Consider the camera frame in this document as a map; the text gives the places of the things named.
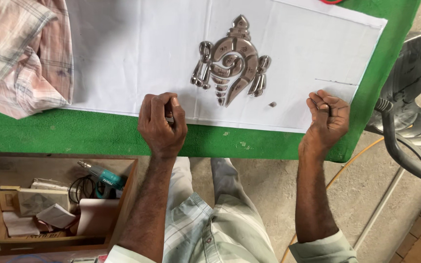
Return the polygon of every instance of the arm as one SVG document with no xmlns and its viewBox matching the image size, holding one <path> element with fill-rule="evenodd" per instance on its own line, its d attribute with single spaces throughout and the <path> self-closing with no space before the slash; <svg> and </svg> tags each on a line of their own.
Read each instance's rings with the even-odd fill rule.
<svg viewBox="0 0 421 263">
<path fill-rule="evenodd" d="M 300 243 L 336 234 L 339 229 L 327 200 L 323 162 L 329 149 L 348 131 L 350 107 L 320 90 L 306 101 L 312 123 L 298 147 L 295 229 Z"/>
<path fill-rule="evenodd" d="M 165 117 L 173 117 L 173 123 Z M 137 129 L 152 156 L 145 180 L 118 245 L 162 262 L 168 185 L 175 158 L 188 128 L 175 93 L 148 94 L 139 112 Z"/>
</svg>

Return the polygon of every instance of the orange hose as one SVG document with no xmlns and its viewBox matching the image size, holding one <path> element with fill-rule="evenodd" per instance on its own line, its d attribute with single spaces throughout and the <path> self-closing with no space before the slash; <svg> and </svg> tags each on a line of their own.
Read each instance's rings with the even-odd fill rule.
<svg viewBox="0 0 421 263">
<path fill-rule="evenodd" d="M 329 189 L 329 187 L 331 187 L 331 185 L 334 183 L 335 180 L 337 180 L 337 178 L 341 175 L 341 173 L 351 164 L 354 162 L 355 159 L 357 159 L 360 155 L 362 155 L 366 150 L 370 149 L 373 145 L 377 144 L 378 142 L 384 140 L 384 137 L 382 137 L 381 139 L 378 139 L 377 141 L 375 141 L 374 143 L 366 146 L 365 149 L 363 149 L 361 152 L 359 152 L 357 155 L 354 156 L 354 158 L 350 159 L 345 165 L 344 167 L 342 167 L 337 173 L 336 175 L 332 178 L 332 180 L 327 184 L 326 186 L 326 190 Z M 295 243 L 295 239 L 297 238 L 297 235 L 295 234 L 292 238 L 292 240 L 290 241 L 290 245 Z M 284 263 L 285 259 L 287 258 L 287 255 L 289 254 L 289 247 L 287 247 L 287 249 L 285 250 L 284 256 L 282 257 L 282 260 L 280 260 L 280 263 Z"/>
</svg>

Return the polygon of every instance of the plaid shirt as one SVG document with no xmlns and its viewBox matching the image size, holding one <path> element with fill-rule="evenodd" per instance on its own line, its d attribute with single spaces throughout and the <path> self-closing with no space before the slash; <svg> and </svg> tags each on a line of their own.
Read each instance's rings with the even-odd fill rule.
<svg viewBox="0 0 421 263">
<path fill-rule="evenodd" d="M 64 0 L 0 0 L 0 112 L 16 119 L 70 105 L 71 30 Z"/>
</svg>

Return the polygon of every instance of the small metal piece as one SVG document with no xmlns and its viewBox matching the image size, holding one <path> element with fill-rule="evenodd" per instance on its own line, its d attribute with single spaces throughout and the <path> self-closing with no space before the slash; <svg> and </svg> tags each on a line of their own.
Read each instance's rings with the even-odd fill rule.
<svg viewBox="0 0 421 263">
<path fill-rule="evenodd" d="M 211 75 L 210 72 L 211 62 L 208 61 L 204 66 L 204 75 L 202 77 L 202 88 L 209 89 L 211 86 L 209 85 L 209 76 Z"/>
<path fill-rule="evenodd" d="M 212 64 L 210 66 L 210 70 L 213 74 L 218 75 L 220 77 L 228 78 L 230 76 L 230 69 L 221 68 L 216 64 Z"/>
<path fill-rule="evenodd" d="M 227 99 L 225 101 L 225 107 L 233 101 L 233 99 L 240 93 L 246 86 L 248 86 L 248 81 L 243 78 L 237 78 L 228 90 Z"/>
<path fill-rule="evenodd" d="M 234 38 L 233 48 L 232 50 L 235 52 L 240 53 L 243 56 L 243 59 L 251 56 L 256 55 L 256 49 L 254 48 L 253 44 L 248 40 L 242 38 Z"/>
<path fill-rule="evenodd" d="M 230 80 L 219 79 L 218 77 L 212 76 L 212 80 L 215 84 L 227 84 Z"/>
<path fill-rule="evenodd" d="M 242 38 L 242 39 L 246 39 L 248 41 L 251 41 L 251 37 L 249 36 L 249 32 L 246 29 L 230 28 L 228 30 L 227 36 Z"/>
<path fill-rule="evenodd" d="M 191 84 L 195 84 L 197 87 L 202 87 L 202 80 L 199 78 L 202 70 L 202 61 L 198 61 L 196 67 L 193 71 L 193 76 L 191 77 Z"/>
<path fill-rule="evenodd" d="M 201 60 L 208 63 L 210 59 L 212 44 L 209 41 L 202 41 L 199 43 L 199 53 L 201 53 Z"/>
<path fill-rule="evenodd" d="M 210 51 L 210 59 L 213 62 L 219 61 L 223 56 L 232 51 L 232 42 L 234 38 L 223 38 L 217 41 Z"/>
<path fill-rule="evenodd" d="M 237 55 L 226 55 L 223 59 L 222 59 L 222 65 L 223 66 L 231 66 L 231 64 L 233 64 L 233 62 L 238 58 Z"/>
<path fill-rule="evenodd" d="M 241 58 L 237 58 L 233 65 L 230 67 L 230 74 L 229 77 L 233 77 L 241 72 L 241 68 L 243 67 L 243 60 Z"/>
<path fill-rule="evenodd" d="M 253 96 L 259 97 L 264 94 L 264 90 L 266 89 L 266 75 L 258 75 L 257 76 L 257 83 L 256 90 L 254 91 Z"/>
<path fill-rule="evenodd" d="M 219 102 L 219 106 L 225 105 L 225 98 L 217 98 L 217 101 Z"/>
<path fill-rule="evenodd" d="M 266 73 L 266 70 L 270 66 L 270 63 L 271 63 L 271 59 L 269 56 L 260 56 L 258 60 L 258 66 L 260 69 L 259 73 L 260 74 Z"/>
<path fill-rule="evenodd" d="M 268 56 L 261 56 L 258 60 L 258 69 L 257 74 L 254 77 L 253 84 L 248 91 L 248 95 L 250 97 L 259 97 L 264 94 L 264 90 L 266 89 L 266 73 L 267 68 L 270 65 L 270 57 Z"/>
<path fill-rule="evenodd" d="M 245 67 L 243 68 L 242 77 L 246 78 L 247 81 L 251 81 L 256 75 L 256 70 L 258 68 L 258 56 L 251 55 L 245 58 Z"/>
<path fill-rule="evenodd" d="M 227 90 L 227 88 L 228 88 L 228 86 L 224 86 L 224 85 L 215 85 L 215 89 L 217 90 L 217 91 L 226 91 Z"/>
<path fill-rule="evenodd" d="M 235 18 L 231 23 L 234 28 L 248 29 L 249 27 L 248 20 L 246 20 L 244 15 L 237 16 L 237 18 Z"/>
<path fill-rule="evenodd" d="M 211 74 L 209 72 L 209 67 L 211 65 L 211 48 L 212 44 L 209 41 L 202 41 L 199 44 L 199 52 L 201 53 L 201 58 L 194 68 L 193 76 L 191 77 L 191 84 L 194 84 L 197 87 L 203 87 L 203 89 L 209 89 L 211 87 L 208 84 L 209 76 Z"/>
</svg>

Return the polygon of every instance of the forearm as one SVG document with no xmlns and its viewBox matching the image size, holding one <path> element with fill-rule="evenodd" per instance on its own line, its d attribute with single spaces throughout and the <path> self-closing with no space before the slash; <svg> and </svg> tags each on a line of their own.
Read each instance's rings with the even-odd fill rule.
<svg viewBox="0 0 421 263">
<path fill-rule="evenodd" d="M 322 239 L 339 230 L 327 200 L 323 161 L 324 154 L 299 156 L 295 225 L 300 243 Z"/>
<path fill-rule="evenodd" d="M 174 159 L 151 157 L 119 246 L 162 262 L 168 186 Z"/>
</svg>

